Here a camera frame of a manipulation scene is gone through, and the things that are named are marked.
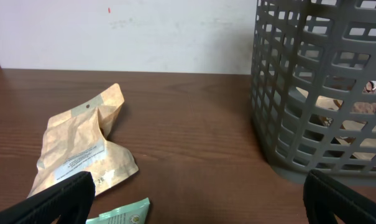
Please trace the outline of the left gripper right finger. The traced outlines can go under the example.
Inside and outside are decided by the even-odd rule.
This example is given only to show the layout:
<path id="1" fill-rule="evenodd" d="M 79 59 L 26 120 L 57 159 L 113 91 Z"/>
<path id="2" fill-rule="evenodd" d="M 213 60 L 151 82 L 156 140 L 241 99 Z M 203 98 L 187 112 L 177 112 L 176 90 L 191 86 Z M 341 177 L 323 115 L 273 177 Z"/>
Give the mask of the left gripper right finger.
<path id="1" fill-rule="evenodd" d="M 316 169 L 306 176 L 303 201 L 310 224 L 376 224 L 375 202 Z"/>

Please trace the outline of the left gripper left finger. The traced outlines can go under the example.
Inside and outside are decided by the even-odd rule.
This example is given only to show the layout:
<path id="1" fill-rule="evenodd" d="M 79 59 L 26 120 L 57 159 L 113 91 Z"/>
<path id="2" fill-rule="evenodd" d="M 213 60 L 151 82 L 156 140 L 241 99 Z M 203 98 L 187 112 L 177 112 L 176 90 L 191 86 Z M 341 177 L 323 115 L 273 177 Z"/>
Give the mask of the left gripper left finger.
<path id="1" fill-rule="evenodd" d="M 0 212 L 0 224 L 86 222 L 95 196 L 90 172 L 79 172 Z"/>

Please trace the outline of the beige paper pouch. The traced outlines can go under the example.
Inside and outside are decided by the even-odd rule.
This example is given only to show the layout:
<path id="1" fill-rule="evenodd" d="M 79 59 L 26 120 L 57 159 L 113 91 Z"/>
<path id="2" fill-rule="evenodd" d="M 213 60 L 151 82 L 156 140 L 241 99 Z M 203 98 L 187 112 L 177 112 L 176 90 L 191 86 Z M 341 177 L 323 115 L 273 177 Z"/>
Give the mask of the beige paper pouch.
<path id="1" fill-rule="evenodd" d="M 138 172 L 131 152 L 107 139 L 123 103 L 121 88 L 115 83 L 86 103 L 52 116 L 29 195 L 81 171 L 91 173 L 99 195 Z"/>

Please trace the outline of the teal snack packet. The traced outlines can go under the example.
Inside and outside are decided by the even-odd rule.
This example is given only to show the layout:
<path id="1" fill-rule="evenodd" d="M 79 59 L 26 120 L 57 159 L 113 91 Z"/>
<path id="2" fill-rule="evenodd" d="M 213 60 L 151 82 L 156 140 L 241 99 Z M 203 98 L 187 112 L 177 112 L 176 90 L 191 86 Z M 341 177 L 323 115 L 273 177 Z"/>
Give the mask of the teal snack packet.
<path id="1" fill-rule="evenodd" d="M 121 206 L 87 219 L 86 224 L 144 224 L 150 207 L 150 200 L 141 201 Z"/>

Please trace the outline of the brown Panners snack bag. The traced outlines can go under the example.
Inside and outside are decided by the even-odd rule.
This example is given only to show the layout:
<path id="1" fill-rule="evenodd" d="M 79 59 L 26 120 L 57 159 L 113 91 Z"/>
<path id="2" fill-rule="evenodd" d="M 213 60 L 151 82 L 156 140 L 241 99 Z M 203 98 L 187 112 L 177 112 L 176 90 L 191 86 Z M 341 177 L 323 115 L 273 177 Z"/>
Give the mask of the brown Panners snack bag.
<path id="1" fill-rule="evenodd" d="M 328 98 L 325 96 L 319 96 L 316 100 L 316 106 L 329 109 L 333 111 L 337 111 L 341 109 L 343 104 L 342 100 L 337 100 L 333 98 Z M 363 113 L 363 114 L 372 114 L 376 112 L 376 103 L 364 103 L 364 102 L 357 102 L 354 103 L 353 109 L 351 109 L 353 113 Z M 333 119 L 327 116 L 317 115 L 318 119 L 322 126 L 330 127 Z M 348 131 L 363 131 L 364 128 L 368 125 L 368 121 L 359 121 L 359 120 L 351 120 L 346 119 L 342 122 L 340 129 L 348 130 Z M 372 128 L 372 132 L 376 133 L 376 125 Z M 352 145 L 357 138 L 356 137 L 349 137 L 349 136 L 337 136 L 335 137 L 337 143 L 345 146 Z M 359 145 L 360 147 L 374 147 L 376 148 L 376 139 L 375 138 L 364 138 L 363 141 Z M 371 161 L 376 156 L 374 152 L 353 152 L 351 158 L 353 159 L 361 159 L 366 161 Z"/>

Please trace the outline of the brown white snack bag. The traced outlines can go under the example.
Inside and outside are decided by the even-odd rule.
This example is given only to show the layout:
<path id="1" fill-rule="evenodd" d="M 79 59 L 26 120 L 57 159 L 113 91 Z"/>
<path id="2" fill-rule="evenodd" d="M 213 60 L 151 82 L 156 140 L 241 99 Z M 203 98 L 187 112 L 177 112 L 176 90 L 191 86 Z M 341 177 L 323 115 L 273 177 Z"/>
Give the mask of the brown white snack bag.
<path id="1" fill-rule="evenodd" d="M 376 81 L 369 81 L 366 83 L 364 90 L 364 93 L 371 93 L 376 94 Z"/>

